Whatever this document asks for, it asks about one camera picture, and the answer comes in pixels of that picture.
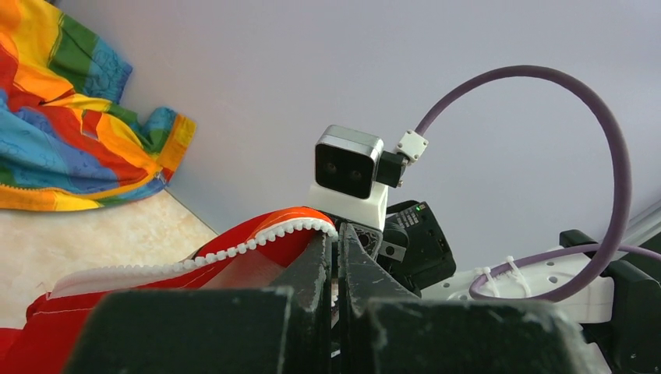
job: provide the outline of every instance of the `red garment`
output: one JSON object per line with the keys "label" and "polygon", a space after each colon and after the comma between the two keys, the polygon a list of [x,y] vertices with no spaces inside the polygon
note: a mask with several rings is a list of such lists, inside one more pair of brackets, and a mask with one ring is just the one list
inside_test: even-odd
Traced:
{"label": "red garment", "polygon": [[[309,208],[279,210],[253,218],[232,228],[207,243],[197,255],[205,256],[236,247],[255,238],[258,232],[263,232],[268,228],[282,228],[284,224],[289,224],[291,228],[292,222],[310,222],[311,220],[321,222],[326,229],[329,228],[329,225],[332,227],[332,221],[329,218]],[[284,269],[302,253],[314,235],[314,230],[293,231],[277,237],[273,242],[258,246],[256,251]],[[200,288],[229,264],[240,258],[241,255],[228,257],[177,277],[134,288]],[[268,283],[259,284],[259,281],[251,284],[261,287],[268,285]],[[23,330],[0,330],[0,373],[55,374],[61,372],[87,316],[107,293],[108,291],[93,292],[60,298],[49,298],[50,293],[40,296],[27,309],[27,323]]]}

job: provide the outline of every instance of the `white wall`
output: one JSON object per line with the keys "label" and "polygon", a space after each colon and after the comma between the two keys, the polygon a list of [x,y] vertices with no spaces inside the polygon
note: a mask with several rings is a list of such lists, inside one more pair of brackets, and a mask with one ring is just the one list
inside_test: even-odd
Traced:
{"label": "white wall", "polygon": [[[634,166],[636,214],[661,198],[661,2],[62,0],[135,66],[123,104],[199,123],[173,193],[216,231],[304,202],[329,124],[390,146],[454,86],[539,64],[600,93]],[[600,237],[606,142],[582,103],[539,81],[491,83],[428,132],[392,202],[425,199],[460,268]]]}

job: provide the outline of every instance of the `zip tie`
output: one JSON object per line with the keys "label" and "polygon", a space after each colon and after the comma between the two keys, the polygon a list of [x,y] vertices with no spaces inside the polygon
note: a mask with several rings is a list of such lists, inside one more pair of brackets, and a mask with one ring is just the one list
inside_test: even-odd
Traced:
{"label": "zip tie", "polygon": [[493,291],[493,296],[496,296],[497,298],[500,297],[500,292],[498,292],[498,287],[496,287],[496,282],[493,280],[493,277],[491,277],[491,268],[490,267],[484,267],[482,268],[482,273],[486,275],[486,284],[490,286],[491,291]]}
{"label": "zip tie", "polygon": [[512,274],[514,275],[514,279],[518,284],[520,284],[523,287],[523,292],[525,293],[526,298],[531,298],[532,297],[532,292],[530,291],[530,286],[528,286],[528,282],[525,281],[525,277],[523,273],[518,269],[518,266],[514,263],[514,257],[512,256],[507,256],[505,258],[505,261],[510,264],[510,267],[512,268]]}

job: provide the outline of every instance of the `beige marble surface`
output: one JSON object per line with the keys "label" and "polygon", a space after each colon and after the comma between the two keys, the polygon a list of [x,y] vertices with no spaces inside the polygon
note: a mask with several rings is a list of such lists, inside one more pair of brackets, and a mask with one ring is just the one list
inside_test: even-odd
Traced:
{"label": "beige marble surface", "polygon": [[179,261],[216,235],[167,192],[75,213],[0,210],[0,327],[61,277],[107,265]]}

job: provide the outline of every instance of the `camera lens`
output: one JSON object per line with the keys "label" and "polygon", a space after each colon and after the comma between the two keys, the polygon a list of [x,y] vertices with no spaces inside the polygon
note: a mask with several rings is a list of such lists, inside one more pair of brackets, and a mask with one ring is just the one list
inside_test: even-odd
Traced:
{"label": "camera lens", "polygon": [[360,174],[360,171],[354,170],[352,171],[350,178],[352,181],[357,182],[362,179],[362,174]]}
{"label": "camera lens", "polygon": [[324,166],[324,169],[328,174],[335,174],[338,171],[338,167],[336,167],[332,162],[327,162]]}

